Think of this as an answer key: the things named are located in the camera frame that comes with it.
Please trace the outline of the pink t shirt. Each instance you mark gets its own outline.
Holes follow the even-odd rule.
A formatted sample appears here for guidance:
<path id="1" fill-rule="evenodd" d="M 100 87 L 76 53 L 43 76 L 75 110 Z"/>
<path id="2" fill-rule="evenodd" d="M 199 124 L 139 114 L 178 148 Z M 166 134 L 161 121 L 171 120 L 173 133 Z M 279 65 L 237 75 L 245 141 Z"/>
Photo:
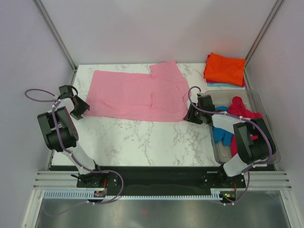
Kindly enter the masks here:
<path id="1" fill-rule="evenodd" d="M 91 117 L 181 122 L 189 85 L 175 61 L 150 66 L 149 74 L 96 70 L 86 98 Z"/>

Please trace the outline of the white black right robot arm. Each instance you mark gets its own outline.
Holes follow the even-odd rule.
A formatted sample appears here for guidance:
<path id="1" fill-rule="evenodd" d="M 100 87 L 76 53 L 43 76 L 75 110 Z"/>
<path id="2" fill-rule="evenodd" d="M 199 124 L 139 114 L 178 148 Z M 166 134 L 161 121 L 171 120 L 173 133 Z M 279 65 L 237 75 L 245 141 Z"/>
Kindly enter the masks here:
<path id="1" fill-rule="evenodd" d="M 274 140 L 263 118 L 245 118 L 226 111 L 203 110 L 197 104 L 190 105 L 185 121 L 195 124 L 208 124 L 233 134 L 236 155 L 220 165 L 216 172 L 206 171 L 202 179 L 211 188 L 244 188 L 244 174 L 258 164 L 266 164 L 276 153 Z"/>

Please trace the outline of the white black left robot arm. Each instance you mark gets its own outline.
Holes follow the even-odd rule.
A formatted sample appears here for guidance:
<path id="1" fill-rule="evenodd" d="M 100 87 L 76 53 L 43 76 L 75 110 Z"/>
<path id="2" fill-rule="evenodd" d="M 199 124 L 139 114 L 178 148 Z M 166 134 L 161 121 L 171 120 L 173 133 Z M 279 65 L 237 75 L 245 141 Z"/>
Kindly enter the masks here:
<path id="1" fill-rule="evenodd" d="M 80 146 L 73 120 L 80 120 L 90 106 L 77 95 L 60 95 L 50 111 L 38 115 L 46 146 L 65 155 L 78 169 L 77 187 L 105 188 L 106 177 L 100 167 Z"/>

